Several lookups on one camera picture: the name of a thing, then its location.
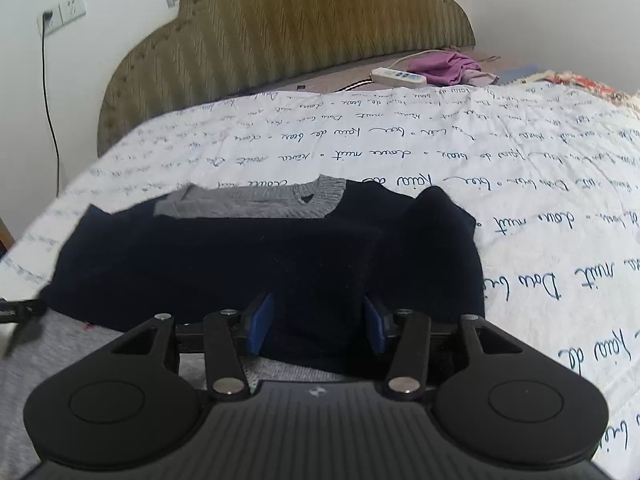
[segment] upholstered headboard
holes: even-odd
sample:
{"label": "upholstered headboard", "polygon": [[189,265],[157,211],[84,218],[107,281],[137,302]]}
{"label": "upholstered headboard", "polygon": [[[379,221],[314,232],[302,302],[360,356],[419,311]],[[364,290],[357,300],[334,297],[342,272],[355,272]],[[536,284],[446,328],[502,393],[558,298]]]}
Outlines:
{"label": "upholstered headboard", "polygon": [[180,0],[178,17],[114,72],[98,155],[172,110],[367,57],[474,43],[453,0]]}

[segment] white power strip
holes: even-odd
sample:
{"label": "white power strip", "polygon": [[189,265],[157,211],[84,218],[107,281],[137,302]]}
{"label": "white power strip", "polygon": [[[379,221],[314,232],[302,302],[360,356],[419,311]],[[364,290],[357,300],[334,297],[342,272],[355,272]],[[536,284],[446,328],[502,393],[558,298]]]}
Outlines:
{"label": "white power strip", "polygon": [[420,88],[427,84],[427,78],[423,75],[402,72],[392,68],[374,68],[371,71],[371,80],[387,86],[405,86],[407,88]]}

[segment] purple fabric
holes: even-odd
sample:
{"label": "purple fabric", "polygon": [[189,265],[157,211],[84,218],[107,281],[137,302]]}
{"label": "purple fabric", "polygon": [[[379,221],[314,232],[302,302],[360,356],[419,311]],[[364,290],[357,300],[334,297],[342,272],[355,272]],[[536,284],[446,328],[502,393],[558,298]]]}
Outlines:
{"label": "purple fabric", "polygon": [[498,81],[498,76],[490,72],[478,70],[465,70],[462,75],[462,84],[470,86],[487,86]]}
{"label": "purple fabric", "polygon": [[407,72],[425,76],[429,84],[449,86],[460,83],[465,70],[480,70],[480,65],[459,52],[433,52],[412,59]]}

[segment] metal screw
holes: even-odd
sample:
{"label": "metal screw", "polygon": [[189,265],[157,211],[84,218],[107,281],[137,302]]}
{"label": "metal screw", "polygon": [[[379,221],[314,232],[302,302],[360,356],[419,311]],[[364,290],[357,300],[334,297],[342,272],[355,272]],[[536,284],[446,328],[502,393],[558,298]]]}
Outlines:
{"label": "metal screw", "polygon": [[394,377],[387,385],[398,394],[412,394],[420,389],[420,383],[412,377]]}
{"label": "metal screw", "polygon": [[394,323],[398,325],[400,328],[404,327],[404,322],[408,319],[408,317],[413,314],[414,311],[410,308],[399,308],[394,311]]}
{"label": "metal screw", "polygon": [[238,394],[244,389],[244,383],[235,377],[222,377],[211,385],[213,390],[222,395]]}
{"label": "metal screw", "polygon": [[226,320],[227,326],[233,326],[240,323],[240,312],[234,308],[225,308],[220,311],[222,317]]}

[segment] wall outlet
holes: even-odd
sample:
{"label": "wall outlet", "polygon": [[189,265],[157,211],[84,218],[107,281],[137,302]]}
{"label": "wall outlet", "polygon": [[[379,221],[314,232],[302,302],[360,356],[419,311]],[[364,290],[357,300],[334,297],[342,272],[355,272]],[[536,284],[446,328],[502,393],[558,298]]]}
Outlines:
{"label": "wall outlet", "polygon": [[84,0],[61,0],[59,5],[64,25],[86,14]]}
{"label": "wall outlet", "polygon": [[40,34],[40,37],[42,37],[42,15],[47,10],[50,10],[53,13],[53,16],[48,22],[45,23],[45,28],[44,28],[45,36],[48,36],[55,30],[58,30],[63,25],[62,15],[60,15],[60,8],[58,7],[58,4],[56,4],[55,6],[49,7],[49,9],[43,9],[43,11],[38,15],[36,19],[38,23],[38,33]]}

